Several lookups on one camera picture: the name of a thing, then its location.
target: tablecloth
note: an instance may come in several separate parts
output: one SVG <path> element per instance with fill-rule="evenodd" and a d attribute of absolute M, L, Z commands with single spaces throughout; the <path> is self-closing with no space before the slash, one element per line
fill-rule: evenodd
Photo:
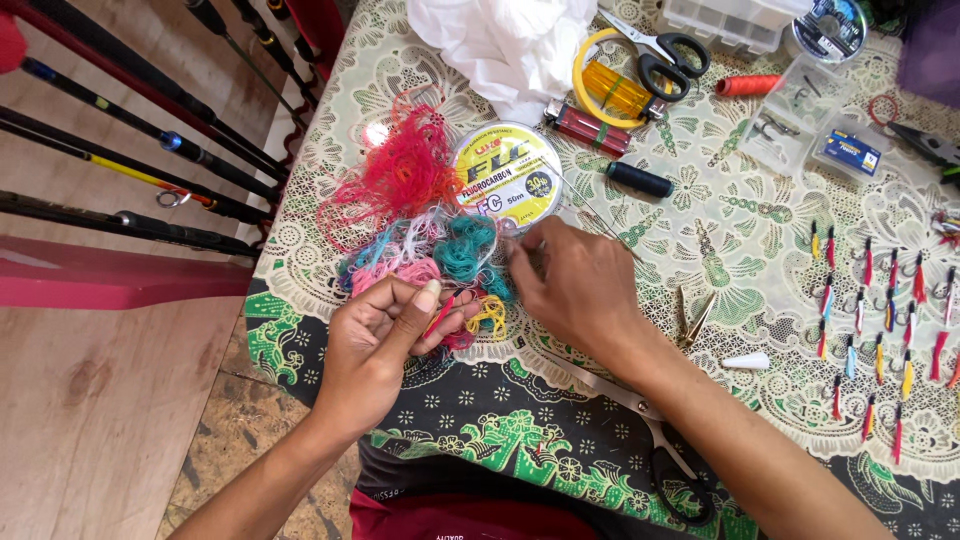
<path fill-rule="evenodd" d="M 614 12 L 654 34 L 653 1 L 618 2 Z M 605 26 L 597 19 L 591 31 Z M 842 113 L 870 122 L 868 102 L 887 94 L 899 105 L 899 122 L 960 138 L 960 111 L 900 91 L 895 84 L 901 42 L 871 33 L 866 51 L 846 76 L 856 92 Z M 619 70 L 636 58 L 606 42 L 596 58 Z M 864 240 L 873 239 L 878 278 L 868 291 L 882 301 L 883 271 L 892 248 L 900 248 L 907 273 L 918 253 L 931 288 L 960 258 L 940 244 L 931 215 L 959 209 L 956 188 L 940 186 L 936 170 L 903 144 L 885 157 L 868 183 L 855 183 L 808 165 L 801 178 L 783 177 L 735 150 L 760 98 L 718 98 L 716 81 L 734 74 L 779 73 L 788 60 L 764 57 L 752 63 L 713 54 L 708 73 L 662 120 L 633 131 L 623 160 L 670 179 L 674 194 L 663 200 L 612 184 L 601 174 L 609 162 L 552 130 L 538 126 L 560 153 L 564 177 L 622 231 L 639 251 L 636 267 L 640 306 L 667 335 L 677 335 L 677 288 L 695 298 L 696 312 L 710 291 L 717 304 L 691 361 L 744 404 L 761 414 L 847 484 L 898 537 L 950 538 L 960 533 L 960 433 L 958 396 L 945 388 L 960 348 L 951 335 L 941 358 L 941 380 L 930 380 L 934 337 L 942 327 L 943 300 L 931 295 L 918 308 L 913 359 L 917 382 L 903 409 L 902 460 L 894 463 L 894 411 L 900 398 L 903 328 L 885 337 L 890 360 L 886 383 L 874 377 L 874 336 L 882 310 L 870 308 L 858 377 L 843 379 L 843 420 L 830 417 L 834 376 L 843 370 L 846 339 L 853 332 L 849 307 L 862 281 Z M 349 25 L 333 76 L 293 167 L 246 305 L 254 364 L 312 404 L 323 374 L 326 322 L 348 295 L 336 285 L 342 254 L 318 231 L 315 213 L 335 180 L 362 159 L 360 134 L 386 133 L 389 110 L 400 92 L 424 87 L 417 99 L 445 119 L 450 140 L 495 119 L 468 81 L 444 65 L 438 51 L 410 30 L 400 0 L 361 2 Z M 575 101 L 571 96 L 568 102 Z M 564 193 L 562 212 L 581 228 L 602 225 L 584 201 Z M 804 335 L 820 320 L 816 289 L 828 273 L 811 256 L 809 230 L 836 230 L 836 307 L 826 361 Z M 370 231 L 333 232 L 354 242 Z M 494 258 L 502 263 L 502 258 Z M 897 300 L 905 306 L 912 280 L 900 277 Z M 960 315 L 954 315 L 955 325 Z M 608 508 L 684 528 L 650 486 L 649 430 L 633 412 L 598 397 L 589 387 L 543 358 L 549 350 L 600 375 L 606 371 L 559 342 L 518 306 L 508 314 L 510 334 L 494 342 L 481 334 L 454 356 L 413 358 L 394 409 L 372 435 L 375 446 L 403 457 L 458 455 Z M 720 360 L 765 351 L 765 371 L 724 369 Z M 876 393 L 876 429 L 866 443 L 861 428 L 866 403 Z M 718 519 L 698 536 L 756 538 L 756 524 L 736 504 L 707 464 L 669 428 L 668 438 L 713 490 Z"/>

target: black thread spool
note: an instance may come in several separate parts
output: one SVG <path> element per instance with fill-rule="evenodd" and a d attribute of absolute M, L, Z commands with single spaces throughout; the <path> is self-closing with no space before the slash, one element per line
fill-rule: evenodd
<path fill-rule="evenodd" d="M 669 197 L 673 194 L 673 183 L 669 180 L 620 161 L 611 162 L 607 167 L 607 177 L 654 197 Z"/>

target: left hand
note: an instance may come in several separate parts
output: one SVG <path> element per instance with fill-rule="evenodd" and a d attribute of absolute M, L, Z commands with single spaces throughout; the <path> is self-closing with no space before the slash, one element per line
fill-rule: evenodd
<path fill-rule="evenodd" d="M 388 277 L 337 309 L 330 319 L 324 381 L 311 419 L 331 425 L 347 444 L 376 427 L 396 402 L 406 359 L 430 351 L 480 311 L 465 292 L 424 339 L 438 301 L 450 294 L 441 294 L 436 281 L 417 288 Z"/>

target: hand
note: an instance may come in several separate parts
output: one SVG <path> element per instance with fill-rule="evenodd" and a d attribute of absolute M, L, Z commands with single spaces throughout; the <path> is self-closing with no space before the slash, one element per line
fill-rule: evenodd
<path fill-rule="evenodd" d="M 543 243 L 541 280 L 524 249 Z M 608 368 L 618 340 L 639 331 L 662 334 L 637 308 L 630 252 L 616 240 L 585 233 L 550 216 L 513 246 L 510 259 L 520 300 L 527 311 L 567 344 Z"/>
<path fill-rule="evenodd" d="M 441 294 L 436 280 L 420 289 L 388 277 L 337 309 L 330 319 L 324 381 L 310 416 L 332 424 L 346 443 L 379 424 L 396 402 L 406 359 L 433 349 L 479 312 L 465 292 L 424 339 L 438 299 L 445 302 L 450 294 Z"/>

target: red shirt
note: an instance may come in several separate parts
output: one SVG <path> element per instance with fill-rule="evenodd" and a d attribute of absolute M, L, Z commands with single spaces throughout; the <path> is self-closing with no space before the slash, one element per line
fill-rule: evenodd
<path fill-rule="evenodd" d="M 350 499 L 354 540 L 593 540 L 573 514 L 542 504 L 466 494 L 399 497 L 382 503 L 356 489 Z"/>

